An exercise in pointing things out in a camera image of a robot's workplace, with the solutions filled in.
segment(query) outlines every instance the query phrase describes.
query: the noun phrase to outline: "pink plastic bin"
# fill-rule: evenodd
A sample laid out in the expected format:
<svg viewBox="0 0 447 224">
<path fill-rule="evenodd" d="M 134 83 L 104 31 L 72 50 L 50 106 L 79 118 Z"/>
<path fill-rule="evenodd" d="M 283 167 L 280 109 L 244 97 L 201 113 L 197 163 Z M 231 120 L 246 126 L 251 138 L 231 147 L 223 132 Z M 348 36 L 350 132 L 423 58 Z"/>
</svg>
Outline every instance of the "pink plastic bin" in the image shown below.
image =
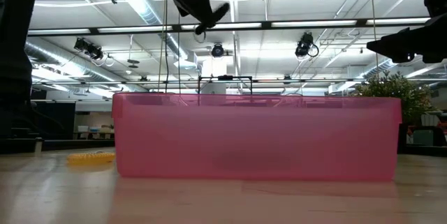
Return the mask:
<svg viewBox="0 0 447 224">
<path fill-rule="evenodd" d="M 123 177 L 389 181 L 396 98 L 120 93 Z"/>
</svg>

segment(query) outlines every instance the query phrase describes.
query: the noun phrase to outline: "potted plant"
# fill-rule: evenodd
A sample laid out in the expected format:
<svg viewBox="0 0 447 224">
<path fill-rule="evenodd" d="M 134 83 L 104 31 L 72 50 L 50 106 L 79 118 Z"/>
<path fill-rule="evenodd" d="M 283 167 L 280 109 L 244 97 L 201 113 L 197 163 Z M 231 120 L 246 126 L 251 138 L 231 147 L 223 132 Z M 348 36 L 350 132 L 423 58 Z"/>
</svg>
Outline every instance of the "potted plant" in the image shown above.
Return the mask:
<svg viewBox="0 0 447 224">
<path fill-rule="evenodd" d="M 426 85 L 417 85 L 401 73 L 383 76 L 373 75 L 356 87 L 355 96 L 400 98 L 402 102 L 402 124 L 399 127 L 399 146 L 401 151 L 406 144 L 408 125 L 414 124 L 427 111 L 434 110 L 430 103 L 430 89 Z"/>
</svg>

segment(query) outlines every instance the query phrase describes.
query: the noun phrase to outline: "ventilation duct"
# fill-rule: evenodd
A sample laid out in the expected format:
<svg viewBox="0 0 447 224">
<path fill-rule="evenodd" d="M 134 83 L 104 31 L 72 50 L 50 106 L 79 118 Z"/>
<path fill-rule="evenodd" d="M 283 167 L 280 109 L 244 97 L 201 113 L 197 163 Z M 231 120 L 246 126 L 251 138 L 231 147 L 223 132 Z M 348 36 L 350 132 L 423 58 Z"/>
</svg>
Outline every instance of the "ventilation duct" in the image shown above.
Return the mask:
<svg viewBox="0 0 447 224">
<path fill-rule="evenodd" d="M 90 82 L 127 81 L 123 77 L 98 67 L 92 62 L 67 52 L 41 38 L 28 38 L 25 45 L 25 53 L 39 61 L 64 65 L 67 73 L 72 72 L 89 75 L 90 77 L 88 79 Z M 143 87 L 135 84 L 128 84 L 125 87 L 129 91 L 147 91 Z"/>
<path fill-rule="evenodd" d="M 388 59 L 386 61 L 383 61 L 382 63 L 380 63 L 378 66 L 373 67 L 371 70 L 363 73 L 359 78 L 370 78 L 373 75 L 377 75 L 377 73 L 383 72 L 385 70 L 388 70 L 394 66 L 396 66 L 397 64 L 393 63 L 393 60 Z"/>
<path fill-rule="evenodd" d="M 153 1 L 152 0 L 126 0 L 127 3 L 134 9 L 137 14 L 145 21 L 147 25 L 163 25 L 160 16 L 156 14 Z M 190 50 L 185 50 L 182 48 L 179 43 L 173 38 L 173 36 L 167 33 L 165 36 L 162 34 L 158 34 L 161 40 L 165 40 L 166 37 L 166 45 L 169 50 L 174 54 L 175 58 L 181 59 L 179 61 L 184 64 L 180 64 L 180 67 L 191 67 L 197 66 L 197 56 L 194 52 Z"/>
</svg>

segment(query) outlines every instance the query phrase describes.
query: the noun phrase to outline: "yellow object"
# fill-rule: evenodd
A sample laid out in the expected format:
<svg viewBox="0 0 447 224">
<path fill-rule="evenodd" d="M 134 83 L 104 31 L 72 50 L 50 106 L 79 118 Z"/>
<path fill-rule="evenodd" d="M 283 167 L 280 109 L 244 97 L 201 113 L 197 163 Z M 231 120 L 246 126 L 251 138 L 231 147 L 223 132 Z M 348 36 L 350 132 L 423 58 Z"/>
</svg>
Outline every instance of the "yellow object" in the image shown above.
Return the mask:
<svg viewBox="0 0 447 224">
<path fill-rule="evenodd" d="M 69 165 L 97 165 L 113 162 L 114 159 L 114 153 L 70 154 L 67 156 L 67 163 Z"/>
</svg>

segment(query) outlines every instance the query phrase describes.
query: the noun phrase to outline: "desk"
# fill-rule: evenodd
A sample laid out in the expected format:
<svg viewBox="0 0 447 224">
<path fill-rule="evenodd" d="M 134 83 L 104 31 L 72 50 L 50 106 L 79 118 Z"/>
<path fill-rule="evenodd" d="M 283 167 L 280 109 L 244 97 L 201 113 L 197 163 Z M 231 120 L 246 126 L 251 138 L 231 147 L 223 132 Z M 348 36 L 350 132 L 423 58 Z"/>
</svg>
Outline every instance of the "desk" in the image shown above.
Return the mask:
<svg viewBox="0 0 447 224">
<path fill-rule="evenodd" d="M 84 151 L 113 151 L 86 149 Z M 0 223 L 433 224 L 447 219 L 447 159 L 403 155 L 395 183 L 121 178 L 67 167 L 77 151 L 0 156 Z"/>
<path fill-rule="evenodd" d="M 100 132 L 74 132 L 74 140 L 113 140 L 115 133 L 100 133 Z"/>
</svg>

